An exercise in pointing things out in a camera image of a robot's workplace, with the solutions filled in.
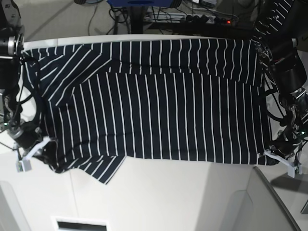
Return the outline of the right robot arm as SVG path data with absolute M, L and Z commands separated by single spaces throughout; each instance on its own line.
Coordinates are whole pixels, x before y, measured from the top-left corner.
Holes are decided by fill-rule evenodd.
M 20 100 L 23 88 L 18 86 L 19 79 L 24 78 L 20 73 L 21 67 L 27 62 L 38 61 L 32 57 L 25 58 L 22 54 L 24 49 L 24 26 L 21 24 L 20 11 L 17 4 L 12 0 L 0 2 L 0 130 L 7 131 L 16 142 L 17 147 L 25 152 L 34 151 L 35 146 L 43 141 L 39 129 L 40 117 L 46 113 L 46 104 L 39 90 L 39 77 L 33 83 L 30 96 Z M 24 122 L 21 119 L 22 104 L 35 99 L 37 112 L 34 119 Z

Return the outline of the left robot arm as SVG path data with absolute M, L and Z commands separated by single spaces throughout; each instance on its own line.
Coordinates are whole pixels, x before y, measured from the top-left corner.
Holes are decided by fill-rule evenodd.
M 270 142 L 271 153 L 288 159 L 308 137 L 307 74 L 299 57 L 299 38 L 308 31 L 306 0 L 268 0 L 255 22 L 256 46 L 286 115 L 284 130 Z

